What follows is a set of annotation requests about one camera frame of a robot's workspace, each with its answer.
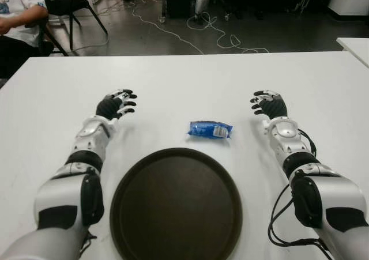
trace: robotic arm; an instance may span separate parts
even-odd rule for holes
[[[37,230],[15,241],[0,260],[79,259],[96,238],[89,226],[104,213],[100,173],[106,147],[116,121],[134,112],[126,106],[135,103],[127,100],[136,97],[131,90],[118,90],[99,103],[96,115],[77,134],[64,166],[39,189],[34,207]]]
[[[366,200],[354,182],[321,164],[301,139],[298,124],[276,92],[254,93],[252,109],[270,121],[265,129],[292,189],[297,219],[313,228],[335,260],[368,260]]]

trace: person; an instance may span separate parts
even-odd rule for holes
[[[44,0],[0,0],[0,78],[10,78],[31,56],[39,56],[39,27],[46,18]]]

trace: black cable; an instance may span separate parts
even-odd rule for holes
[[[270,220],[272,220],[272,219],[273,219],[274,212],[276,211],[276,207],[277,207],[277,205],[278,205],[278,202],[279,202],[279,200],[281,199],[281,197],[282,197],[283,193],[287,190],[287,188],[288,188],[288,187],[289,187],[289,184],[287,184],[287,185],[283,188],[282,192],[279,194],[279,196],[278,196],[278,198],[277,198],[276,202],[274,203],[274,207],[273,207],[273,210],[272,210],[272,215],[270,216]],[[271,232],[272,232],[273,236],[274,236],[274,237],[275,237],[279,242],[287,243],[286,241],[284,241],[284,240],[280,239],[280,238],[276,235],[276,233],[274,232],[273,224],[272,224],[272,226],[271,226]]]
[[[84,244],[82,246],[82,249],[80,250],[80,257],[86,251],[86,249],[89,248],[89,246],[91,245],[91,240],[92,239],[97,239],[97,237],[93,236],[90,232],[87,232],[87,236],[85,238]]]
[[[325,255],[325,257],[327,257],[328,260],[333,260],[329,254],[325,251],[325,249],[321,246],[321,244],[319,243],[318,239],[313,239],[313,238],[308,238],[308,239],[299,239],[293,242],[287,242],[284,241],[282,239],[280,239],[276,233],[274,232],[273,229],[273,224],[274,222],[291,206],[291,204],[293,203],[293,199],[291,199],[276,215],[274,215],[275,211],[276,211],[276,207],[277,204],[280,200],[280,198],[282,197],[282,195],[284,194],[284,192],[287,190],[287,188],[289,187],[289,185],[285,186],[282,190],[282,192],[279,194],[276,202],[274,203],[273,206],[273,210],[272,210],[272,215],[270,217],[270,223],[268,226],[268,238],[269,240],[276,246],[280,246],[280,247],[292,247],[292,246],[309,246],[309,245],[313,245],[313,246],[317,246]],[[280,242],[278,243],[277,241],[273,240],[272,238],[272,234],[273,236]]]
[[[301,133],[302,136],[304,136],[305,138],[308,139],[309,143],[310,143],[310,149],[311,149],[311,153],[316,157],[317,156],[317,147],[315,146],[314,142],[312,141],[312,139],[309,137],[309,135],[307,135],[307,133],[305,131],[303,131],[302,129],[299,129],[299,132]]]
[[[90,245],[91,245],[91,240],[88,240],[87,245],[80,251],[80,258],[82,257],[82,254],[85,252],[85,250],[89,248]]]
[[[325,249],[320,244],[313,243],[313,245],[317,246],[328,260],[333,260],[333,258],[329,256],[329,254],[325,251]]]

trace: person's arm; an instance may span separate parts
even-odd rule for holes
[[[0,35],[7,34],[11,28],[30,24],[32,22],[46,18],[47,16],[48,11],[46,8],[35,5],[22,12],[20,15],[11,18],[0,17]]]

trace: white t-shirt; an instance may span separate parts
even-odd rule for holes
[[[0,17],[10,18],[21,14],[26,9],[40,5],[46,7],[44,0],[0,0]],[[37,47],[37,37],[39,35],[39,27],[26,28],[20,26],[12,28],[5,36],[21,40]]]

